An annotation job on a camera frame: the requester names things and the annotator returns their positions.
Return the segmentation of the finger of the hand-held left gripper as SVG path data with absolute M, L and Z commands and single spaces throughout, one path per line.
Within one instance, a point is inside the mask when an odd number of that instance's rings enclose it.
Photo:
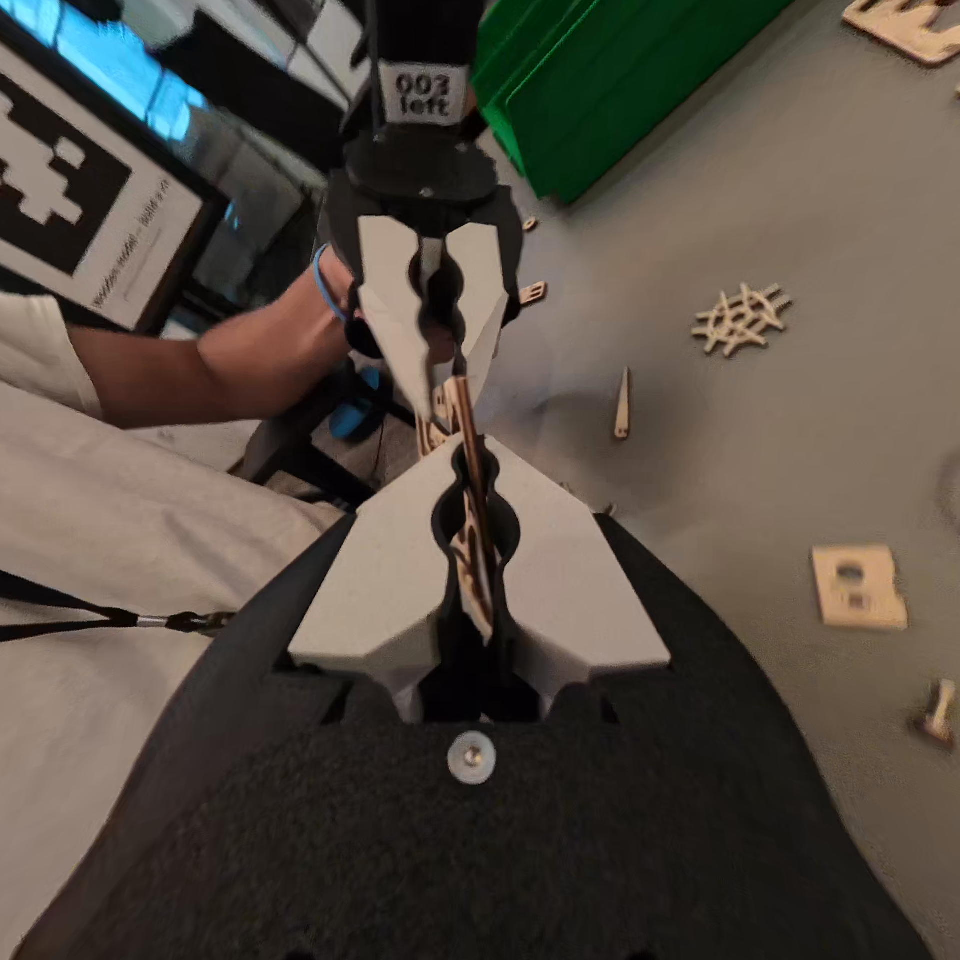
M 482 392 L 508 304 L 498 230 L 469 222 L 446 238 L 446 250 L 462 275 L 457 309 L 462 320 L 461 368 L 471 392 Z
M 361 216 L 357 227 L 366 324 L 414 413 L 430 421 L 434 363 L 422 321 L 426 284 L 437 272 L 437 239 L 386 215 Z

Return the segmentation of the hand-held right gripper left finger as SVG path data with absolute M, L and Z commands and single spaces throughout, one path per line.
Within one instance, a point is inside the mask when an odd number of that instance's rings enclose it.
M 363 504 L 289 646 L 300 666 L 360 675 L 420 722 L 420 682 L 439 664 L 449 559 L 431 519 L 457 482 L 448 440 Z

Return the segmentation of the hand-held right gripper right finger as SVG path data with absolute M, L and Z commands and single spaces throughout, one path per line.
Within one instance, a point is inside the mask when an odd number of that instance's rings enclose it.
M 571 686 L 670 666 L 591 509 L 501 441 L 487 437 L 484 447 L 495 639 L 530 710 L 548 714 Z

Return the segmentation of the wooden parts sheet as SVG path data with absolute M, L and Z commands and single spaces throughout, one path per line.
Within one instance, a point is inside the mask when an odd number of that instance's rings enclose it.
M 466 467 L 463 493 L 464 521 L 452 536 L 462 611 L 468 616 L 484 645 L 495 633 L 494 578 L 498 550 L 491 532 L 487 499 L 484 447 L 476 431 L 469 379 L 452 375 L 432 392 L 432 412 L 417 414 L 417 448 L 426 458 L 450 437 L 461 439 Z

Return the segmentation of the person's left forearm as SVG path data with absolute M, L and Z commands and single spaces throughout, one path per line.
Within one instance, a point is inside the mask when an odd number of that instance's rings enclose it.
M 332 246 L 320 269 L 346 311 L 354 276 Z M 121 429 L 276 417 L 303 401 L 350 352 L 345 327 L 322 298 L 311 266 L 275 302 L 196 340 L 67 330 L 102 418 Z

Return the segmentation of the grey desk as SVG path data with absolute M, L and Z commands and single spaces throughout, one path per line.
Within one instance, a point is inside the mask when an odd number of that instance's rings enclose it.
M 736 632 L 847 829 L 938 958 L 958 958 L 958 750 L 911 723 L 958 683 L 958 60 L 925 69 L 794 2 L 577 202 L 535 198 L 477 413 L 614 516 Z M 690 336 L 778 284 L 765 349 Z M 614 438 L 631 369 L 630 437 Z M 825 625 L 814 546 L 888 546 L 905 630 Z

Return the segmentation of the blue wristband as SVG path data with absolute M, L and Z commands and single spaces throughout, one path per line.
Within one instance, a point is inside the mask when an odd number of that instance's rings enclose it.
M 330 243 L 324 243 L 315 251 L 311 262 L 313 277 L 314 281 L 316 282 L 318 292 L 323 298 L 324 302 L 345 327 L 350 317 L 342 308 L 340 301 L 331 293 L 329 284 L 327 283 L 325 275 L 321 269 L 321 260 L 329 248 Z

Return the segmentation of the blue plastic part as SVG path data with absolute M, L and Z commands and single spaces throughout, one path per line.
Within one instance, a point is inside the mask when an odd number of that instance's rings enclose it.
M 364 367 L 359 376 L 367 387 L 378 394 L 388 386 L 387 374 L 375 366 Z M 366 399 L 349 400 L 340 404 L 328 419 L 333 439 L 349 445 L 360 445 L 383 426 L 386 414 Z

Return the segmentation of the black office chair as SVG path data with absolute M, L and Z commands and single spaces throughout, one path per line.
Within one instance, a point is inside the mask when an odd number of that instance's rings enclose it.
M 412 428 L 416 425 L 414 413 L 396 402 L 393 381 L 387 372 L 381 372 L 379 385 L 372 386 L 354 360 L 348 358 L 304 400 L 283 414 L 262 421 L 229 473 L 256 486 L 265 486 L 277 474 L 288 474 L 317 491 L 313 502 L 327 502 L 355 512 L 372 499 L 375 490 L 313 442 L 314 432 L 345 403 L 373 415 L 369 433 L 381 426 L 387 416 Z

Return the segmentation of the green plastic bin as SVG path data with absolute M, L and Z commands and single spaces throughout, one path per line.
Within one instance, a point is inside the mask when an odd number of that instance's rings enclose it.
M 571 203 L 788 1 L 500 1 L 472 87 L 536 197 Z

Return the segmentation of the wooden lattice piece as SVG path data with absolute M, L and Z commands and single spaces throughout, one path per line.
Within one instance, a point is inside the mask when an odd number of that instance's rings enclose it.
M 706 355 L 719 351 L 731 359 L 747 348 L 765 350 L 771 330 L 786 330 L 784 313 L 793 304 L 779 284 L 757 288 L 742 282 L 735 294 L 721 291 L 713 306 L 696 314 L 689 334 L 702 341 Z

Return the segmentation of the square wooden plate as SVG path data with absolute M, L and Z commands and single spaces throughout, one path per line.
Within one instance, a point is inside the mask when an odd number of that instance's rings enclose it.
M 822 623 L 829 627 L 902 631 L 905 598 L 891 549 L 882 544 L 814 546 L 810 552 Z

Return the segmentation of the framed marker sign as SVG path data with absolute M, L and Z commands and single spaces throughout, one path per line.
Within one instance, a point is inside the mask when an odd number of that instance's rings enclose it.
M 2 292 L 159 336 L 227 198 L 5 10 L 1 61 Z

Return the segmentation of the headed wooden pin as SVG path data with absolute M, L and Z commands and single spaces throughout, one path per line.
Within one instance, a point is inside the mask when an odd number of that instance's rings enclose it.
M 956 696 L 956 684 L 948 678 L 938 679 L 931 687 L 929 702 L 924 712 L 911 723 L 911 729 L 942 749 L 954 750 L 954 731 L 951 709 Z

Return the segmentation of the curvy cutout wooden sheet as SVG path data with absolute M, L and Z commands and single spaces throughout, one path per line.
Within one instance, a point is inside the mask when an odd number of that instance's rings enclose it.
M 849 27 L 925 68 L 936 68 L 959 55 L 959 26 L 941 28 L 946 11 L 957 1 L 855 1 L 843 11 Z

